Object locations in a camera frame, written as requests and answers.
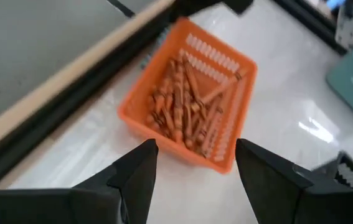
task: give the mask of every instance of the orange basket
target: orange basket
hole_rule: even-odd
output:
[[[209,144],[210,156],[204,158],[186,147],[150,129],[145,121],[149,114],[147,99],[152,87],[159,83],[170,58],[186,54],[195,70],[200,96],[228,80],[238,69],[248,72],[243,79],[229,88],[228,104],[218,122],[217,135]],[[127,94],[118,115],[139,135],[155,138],[160,149],[200,166],[210,167],[225,174],[232,168],[236,139],[240,137],[248,104],[257,75],[257,65],[219,39],[186,18],[180,18],[171,29],[161,48],[155,53],[142,77]]]

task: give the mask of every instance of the table surface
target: table surface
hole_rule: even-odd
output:
[[[312,169],[340,150],[353,157],[353,112],[325,82],[340,59],[269,0],[237,17],[218,5],[192,20],[258,64],[242,138]],[[116,109],[138,79],[142,55],[1,182],[0,189],[71,187],[141,143]],[[256,223],[234,165],[220,175],[160,151],[148,223]]]

